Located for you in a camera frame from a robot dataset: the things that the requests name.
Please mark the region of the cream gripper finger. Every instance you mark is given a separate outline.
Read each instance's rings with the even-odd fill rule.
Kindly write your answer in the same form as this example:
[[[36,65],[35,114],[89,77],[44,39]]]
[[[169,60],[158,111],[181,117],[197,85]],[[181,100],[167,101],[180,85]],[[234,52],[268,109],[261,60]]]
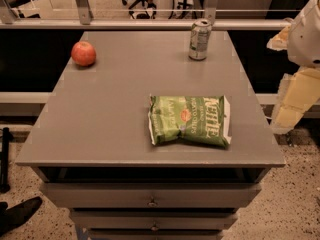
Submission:
[[[280,81],[270,127],[274,134],[293,130],[304,114],[320,99],[320,70],[300,67]]]
[[[268,41],[267,48],[275,51],[286,50],[289,31],[289,26],[283,28],[278,34]]]

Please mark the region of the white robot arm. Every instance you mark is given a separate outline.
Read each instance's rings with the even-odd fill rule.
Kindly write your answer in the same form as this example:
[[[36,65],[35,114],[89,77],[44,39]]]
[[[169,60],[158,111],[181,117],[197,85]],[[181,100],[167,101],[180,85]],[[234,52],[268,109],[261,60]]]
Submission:
[[[299,66],[296,73],[281,79],[271,116],[272,131],[286,134],[320,99],[320,0],[309,0],[267,48],[286,50],[288,60]]]

